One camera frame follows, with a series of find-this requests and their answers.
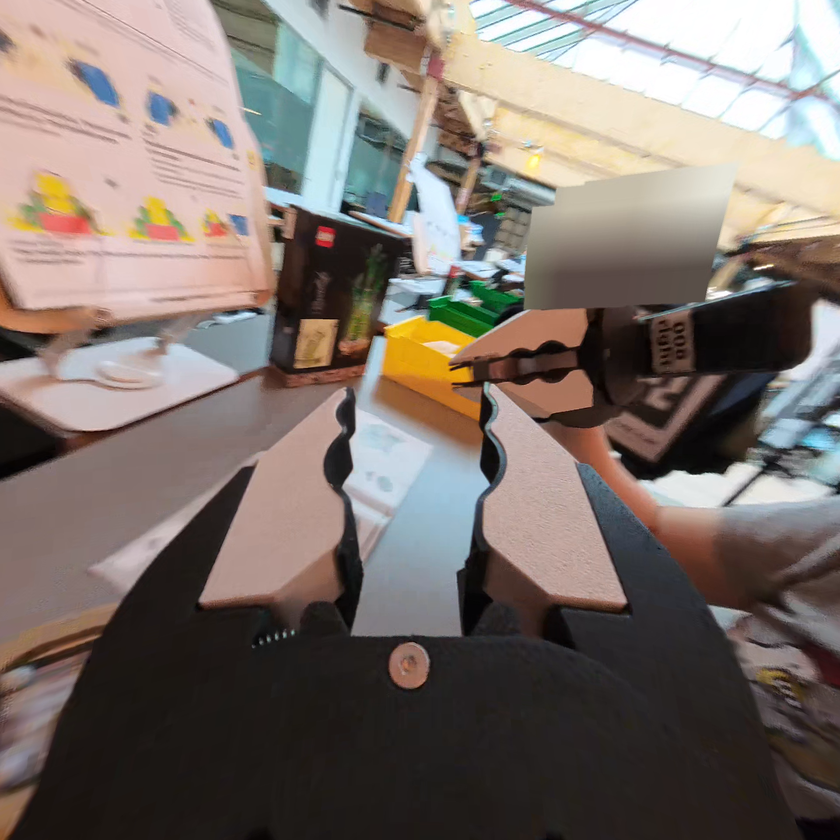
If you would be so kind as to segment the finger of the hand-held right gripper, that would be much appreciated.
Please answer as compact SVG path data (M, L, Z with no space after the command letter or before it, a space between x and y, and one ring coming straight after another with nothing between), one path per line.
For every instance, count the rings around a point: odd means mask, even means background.
M474 339L449 361L451 370L543 351L578 349L589 328L588 312L526 309Z
M594 386L588 375L578 369L546 372L527 367L521 372L517 367L455 367L453 380L460 392L490 383L523 412L540 421L588 410L595 404Z

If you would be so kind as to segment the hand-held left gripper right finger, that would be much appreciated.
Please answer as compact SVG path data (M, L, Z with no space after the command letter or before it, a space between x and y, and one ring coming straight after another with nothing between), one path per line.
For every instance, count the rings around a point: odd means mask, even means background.
M627 614L578 461L495 385L483 386L479 425L488 486L458 575L463 634L492 603L527 636L543 636L556 609Z

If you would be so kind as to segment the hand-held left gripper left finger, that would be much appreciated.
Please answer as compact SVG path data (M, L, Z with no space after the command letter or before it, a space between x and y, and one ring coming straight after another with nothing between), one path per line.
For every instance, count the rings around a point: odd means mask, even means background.
M351 630L363 583L352 503L354 389L344 387L255 462L198 605L263 608L297 631L329 603Z

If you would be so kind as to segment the yellow plastic bin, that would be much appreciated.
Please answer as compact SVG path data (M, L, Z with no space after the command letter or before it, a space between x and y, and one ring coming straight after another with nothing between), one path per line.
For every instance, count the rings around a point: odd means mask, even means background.
M451 359L472 343L473 337L422 316L386 327L384 337L384 378L478 420L480 391L468 388L461 394L455 386L466 383L469 373L449 368Z

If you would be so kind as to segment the person's right forearm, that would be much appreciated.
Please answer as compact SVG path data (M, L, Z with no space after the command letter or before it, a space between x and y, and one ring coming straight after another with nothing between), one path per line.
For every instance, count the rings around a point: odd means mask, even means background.
M712 606L748 612L754 600L721 553L723 514L712 508L660 504L619 462L601 427L576 428L547 422L543 429L577 461L592 467L686 572Z

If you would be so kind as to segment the grey desk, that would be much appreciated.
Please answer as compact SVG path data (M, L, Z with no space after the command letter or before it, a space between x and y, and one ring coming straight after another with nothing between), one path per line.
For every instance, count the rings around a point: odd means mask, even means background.
M432 446L364 569L354 636L461 635L456 573L466 560L480 471L477 421L382 379L384 340L352 381L357 407ZM340 385L282 388L272 368L2 482L2 644L119 601L89 574L223 484Z

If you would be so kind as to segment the green plastic bin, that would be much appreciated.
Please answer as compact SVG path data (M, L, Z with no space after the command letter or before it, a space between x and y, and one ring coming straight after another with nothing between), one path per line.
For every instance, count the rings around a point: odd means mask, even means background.
M523 308L521 290L507 291L483 280L470 280L469 292L471 297L479 301L483 309L495 314L501 314L510 307Z
M476 339L496 326L499 315L468 300L442 296L427 302L427 318Z

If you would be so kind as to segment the black-and-white marker sign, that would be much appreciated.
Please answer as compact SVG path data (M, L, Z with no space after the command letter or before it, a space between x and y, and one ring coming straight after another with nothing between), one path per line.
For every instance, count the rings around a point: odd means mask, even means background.
M727 374L643 380L640 396L605 424L605 434L620 455L645 467L659 466L727 381Z

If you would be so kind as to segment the instruction booklet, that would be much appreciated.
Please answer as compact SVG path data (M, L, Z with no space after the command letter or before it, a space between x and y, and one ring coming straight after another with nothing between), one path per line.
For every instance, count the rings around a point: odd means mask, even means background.
M367 564L384 530L426 465L432 445L380 419L356 410L351 439L353 470L344 482L356 521L360 557ZM205 508L224 483L195 498L182 509L109 557L93 564L88 574L120 595L127 594L154 559Z

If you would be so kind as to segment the background instruction sheet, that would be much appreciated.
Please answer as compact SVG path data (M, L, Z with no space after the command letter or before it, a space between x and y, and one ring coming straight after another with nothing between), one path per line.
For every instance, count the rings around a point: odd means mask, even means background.
M458 215L448 184L427 168L425 153L417 153L408 168L418 209L412 216L413 259L417 271L447 277L460 260Z

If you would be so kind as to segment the white display stand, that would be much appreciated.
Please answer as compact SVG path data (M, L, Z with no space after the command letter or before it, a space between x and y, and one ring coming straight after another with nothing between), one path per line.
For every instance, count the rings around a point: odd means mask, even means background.
M111 432L219 391L236 371L187 348L209 314L167 319L153 337L90 344L104 312L52 337L31 357L3 361L2 402L54 432Z

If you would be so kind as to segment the black building set box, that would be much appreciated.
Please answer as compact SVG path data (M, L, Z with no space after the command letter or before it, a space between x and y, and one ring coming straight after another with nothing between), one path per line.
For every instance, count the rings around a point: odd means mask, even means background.
M286 388L359 377L411 238L344 214L287 214L269 362Z

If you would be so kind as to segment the grey printed shirt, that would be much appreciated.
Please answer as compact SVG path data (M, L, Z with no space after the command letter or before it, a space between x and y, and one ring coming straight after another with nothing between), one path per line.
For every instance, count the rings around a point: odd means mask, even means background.
M747 678L785 800L838 837L837 497L723 511L719 548L754 605L727 635Z

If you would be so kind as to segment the wooden display board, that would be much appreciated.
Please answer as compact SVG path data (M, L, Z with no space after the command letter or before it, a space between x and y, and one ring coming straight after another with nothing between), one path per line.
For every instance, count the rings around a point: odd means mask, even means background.
M200 237L184 244L130 238L119 250L109 237L39 234L21 254L24 264L44 268L46 280L61 280L65 306L37 308L23 300L36 284L13 282L2 265L2 328L21 333L62 334L105 329L126 323L205 317L216 312L260 308L277 288L272 263L274 233L266 200L266 175L256 137L245 126L247 235L226 222L221 238Z

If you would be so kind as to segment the printed instruction sheet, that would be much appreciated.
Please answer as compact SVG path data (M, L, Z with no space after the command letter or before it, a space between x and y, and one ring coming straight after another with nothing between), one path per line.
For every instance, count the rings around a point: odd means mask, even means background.
M2 2L2 282L25 312L258 306L263 174L210 2Z

